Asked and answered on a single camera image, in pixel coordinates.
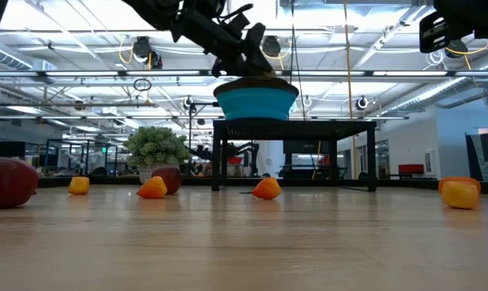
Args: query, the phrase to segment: desk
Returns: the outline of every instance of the desk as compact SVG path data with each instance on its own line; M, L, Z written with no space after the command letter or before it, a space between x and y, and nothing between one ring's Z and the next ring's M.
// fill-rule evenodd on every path
M367 133L368 190L377 189L374 121L280 121L215 120L213 121L212 191L219 191L227 181L228 141L328 141L331 171L329 186L338 182L337 142L358 133Z

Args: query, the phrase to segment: yellow cable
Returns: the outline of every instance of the yellow cable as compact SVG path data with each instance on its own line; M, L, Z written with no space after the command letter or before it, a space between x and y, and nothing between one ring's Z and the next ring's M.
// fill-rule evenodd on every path
M285 53L283 56L281 56L281 57L269 57L267 54L265 54L265 53L263 52L263 50L262 50L262 49L260 49L260 50L262 51L263 55L264 55L266 58L270 58L270 59L272 59L272 60L279 60L279 61L280 61L280 67L282 68L282 70L284 70L284 62L283 62L282 60L284 59L284 57L286 57L287 55L289 55L289 54L290 54L291 47L292 47L292 43L289 43L289 49L288 49L288 50L287 50L287 52L286 52L286 53Z
M290 52L291 52L291 48L292 48L292 43L289 43L289 49L288 49L288 50L287 50L287 52L286 52L286 53L285 53L283 56L281 56L281 57L269 57L269 56L268 56L267 54L265 54L263 51L262 51L262 53L263 53L263 55L264 55L264 56L266 56L266 58L270 58L270 59L272 59L272 60L281 60L281 59L283 59L284 57L286 57L288 54L290 54Z
M469 70L472 70L472 66L470 65L470 62L469 62L469 59L467 58L467 55L464 55L463 57L465 57L465 62L467 63Z
M316 156L316 160L319 159L319 153L321 152L321 150L322 150L322 141L319 141L318 155ZM312 172L312 179L314 179L314 176L316 176L316 167L314 167L314 171Z
M131 43L131 56L129 57L129 61L126 61L124 57L122 57L122 44L124 44L124 37L122 36L122 41L120 42L120 49L118 51L118 56L120 57L120 60L123 61L124 63L128 64L133 60L133 49L134 49L134 41Z
M350 40L348 38L348 11L347 0L344 0L344 22L345 35L347 37L347 71L348 71L348 110L350 113L350 121L354 120L353 111L351 109L351 61L350 61ZM357 179L357 149L355 147L355 135L351 137L351 143L354 152L354 178Z
M470 61L467 58L467 56L465 56L465 62L467 63L467 66L469 67L469 70L472 70L472 66L470 65ZM477 90L481 92L481 89L479 88L479 84L477 84L476 79L475 78L472 78L472 81L476 85ZM486 104L485 97L481 98L481 100L483 100L483 104L485 104L486 109L488 109L488 104Z
M453 49L450 49L450 48L445 48L445 49L447 49L447 50L448 50L449 52L451 52L451 53L459 54L459 55L462 55L462 56L468 56L468 55L472 55L472 54L475 54L475 53L482 52L482 51L484 51L486 48L488 48L488 41L486 42L486 45L485 45L485 47L484 47L484 48L480 48L480 49L478 49L477 51L468 52L468 53L457 52L457 51L455 51L455 50L453 50Z

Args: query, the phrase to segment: wooden table surface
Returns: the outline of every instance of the wooden table surface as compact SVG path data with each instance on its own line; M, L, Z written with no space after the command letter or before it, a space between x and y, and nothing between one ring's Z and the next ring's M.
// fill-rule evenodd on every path
M488 290L488 196L466 211L407 188L137 189L40 189L0 210L0 291Z

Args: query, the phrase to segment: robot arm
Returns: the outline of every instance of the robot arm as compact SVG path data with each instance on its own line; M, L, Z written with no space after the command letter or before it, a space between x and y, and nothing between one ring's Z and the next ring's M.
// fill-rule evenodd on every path
M420 22L420 51L432 53L474 33L488 39L488 0L435 0L436 12ZM454 48L467 52L466 46Z
M235 76L274 75L259 47L266 27L261 23L255 24L242 40L242 30L250 24L242 12L252 5L221 17L226 0L123 1L156 29L170 31L174 41L185 36L202 47L204 53L215 55L217 59L212 67L215 77L219 77L222 70Z

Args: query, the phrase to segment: blue bowl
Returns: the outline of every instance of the blue bowl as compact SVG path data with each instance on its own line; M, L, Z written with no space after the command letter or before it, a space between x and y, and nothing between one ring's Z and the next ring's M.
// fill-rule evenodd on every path
M219 86L216 96L227 120L287 120L298 89L280 78L240 78Z

